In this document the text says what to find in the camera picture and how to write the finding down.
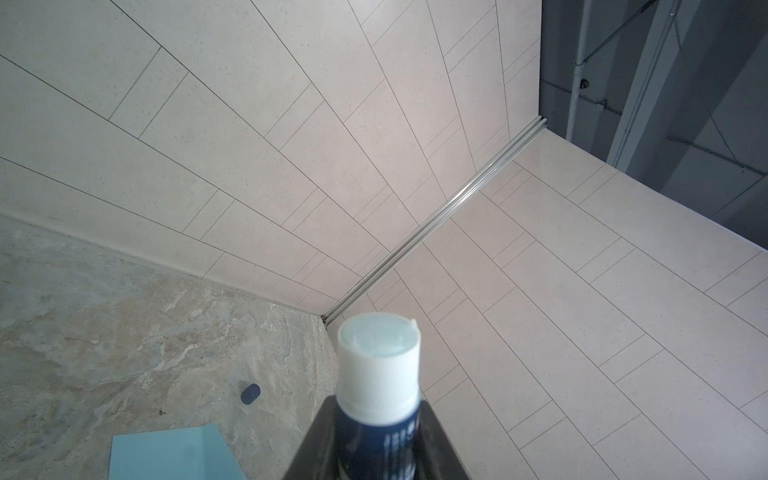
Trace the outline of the dark blue glue stick cap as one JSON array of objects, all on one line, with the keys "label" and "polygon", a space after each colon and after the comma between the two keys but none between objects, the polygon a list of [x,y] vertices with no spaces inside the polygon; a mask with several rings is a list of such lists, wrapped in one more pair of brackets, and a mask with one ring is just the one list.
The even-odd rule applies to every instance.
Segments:
[{"label": "dark blue glue stick cap", "polygon": [[258,384],[251,383],[241,391],[240,400],[245,405],[251,405],[260,395],[261,387]]}]

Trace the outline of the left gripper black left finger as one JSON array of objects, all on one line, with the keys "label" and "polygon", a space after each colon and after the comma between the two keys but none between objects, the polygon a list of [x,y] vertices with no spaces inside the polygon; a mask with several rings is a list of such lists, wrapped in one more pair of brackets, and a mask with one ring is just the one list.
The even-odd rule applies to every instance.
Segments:
[{"label": "left gripper black left finger", "polygon": [[336,397],[328,396],[317,412],[291,464],[284,480],[336,480]]}]

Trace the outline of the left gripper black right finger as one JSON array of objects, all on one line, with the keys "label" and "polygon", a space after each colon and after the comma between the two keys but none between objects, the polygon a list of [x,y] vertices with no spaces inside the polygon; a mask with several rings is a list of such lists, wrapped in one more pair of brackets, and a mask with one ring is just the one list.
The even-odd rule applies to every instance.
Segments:
[{"label": "left gripper black right finger", "polygon": [[422,400],[417,433],[417,478],[421,480],[469,480],[433,408]]}]

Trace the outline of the blue white glue stick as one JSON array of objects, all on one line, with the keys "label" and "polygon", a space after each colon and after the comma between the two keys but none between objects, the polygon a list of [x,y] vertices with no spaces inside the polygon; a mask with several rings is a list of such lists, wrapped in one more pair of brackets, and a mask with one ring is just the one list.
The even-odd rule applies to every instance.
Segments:
[{"label": "blue white glue stick", "polygon": [[337,332],[335,438],[342,479],[413,479],[419,429],[417,322],[372,312]]}]

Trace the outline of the teal paper envelope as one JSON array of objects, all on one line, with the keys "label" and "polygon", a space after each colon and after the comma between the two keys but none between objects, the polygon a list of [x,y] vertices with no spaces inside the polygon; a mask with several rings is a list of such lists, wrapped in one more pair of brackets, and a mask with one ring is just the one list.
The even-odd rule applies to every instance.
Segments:
[{"label": "teal paper envelope", "polygon": [[218,427],[207,424],[112,439],[108,478],[244,479]]}]

